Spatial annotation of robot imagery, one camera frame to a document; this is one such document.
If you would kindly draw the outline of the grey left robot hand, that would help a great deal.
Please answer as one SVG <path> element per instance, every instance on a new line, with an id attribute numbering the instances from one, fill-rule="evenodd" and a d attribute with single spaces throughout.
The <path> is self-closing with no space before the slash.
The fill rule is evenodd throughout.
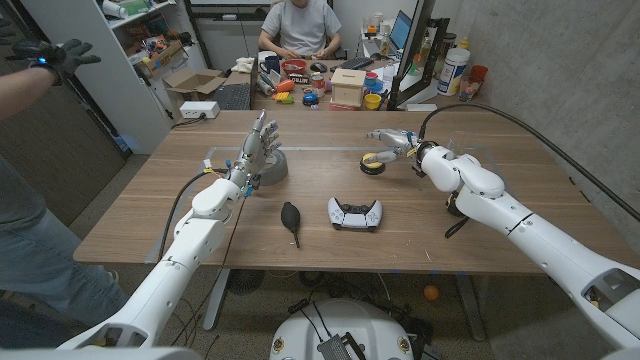
<path id="1" fill-rule="evenodd" d="M 226 179 L 236 184 L 241 190 L 249 185 L 257 186 L 258 173 L 266 163 L 266 159 L 281 143 L 277 141 L 278 123 L 272 120 L 265 122 L 267 111 L 263 109 L 256 118 L 253 127 L 244 139 L 238 156 L 226 175 Z"/>

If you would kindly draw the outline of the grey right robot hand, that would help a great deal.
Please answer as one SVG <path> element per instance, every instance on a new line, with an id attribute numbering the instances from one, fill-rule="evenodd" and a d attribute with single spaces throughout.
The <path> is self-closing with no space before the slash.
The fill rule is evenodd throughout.
<path id="1" fill-rule="evenodd" d="M 387 150 L 363 158 L 364 164 L 391 163 L 398 157 L 413 157 L 417 154 L 418 137 L 412 132 L 401 129 L 375 129 L 366 134 L 367 138 L 381 141 Z"/>

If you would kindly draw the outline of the black gloved operator hand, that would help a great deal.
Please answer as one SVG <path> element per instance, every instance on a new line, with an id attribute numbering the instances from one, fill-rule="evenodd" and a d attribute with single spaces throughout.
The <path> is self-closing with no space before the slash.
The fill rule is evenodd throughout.
<path id="1" fill-rule="evenodd" d="M 79 39 L 71 39 L 62 45 L 35 40 L 23 39 L 12 46 L 18 59 L 30 60 L 30 68 L 44 68 L 51 72 L 59 86 L 64 80 L 72 77 L 81 65 L 95 64 L 102 61 L 97 55 L 87 55 L 93 45 Z"/>

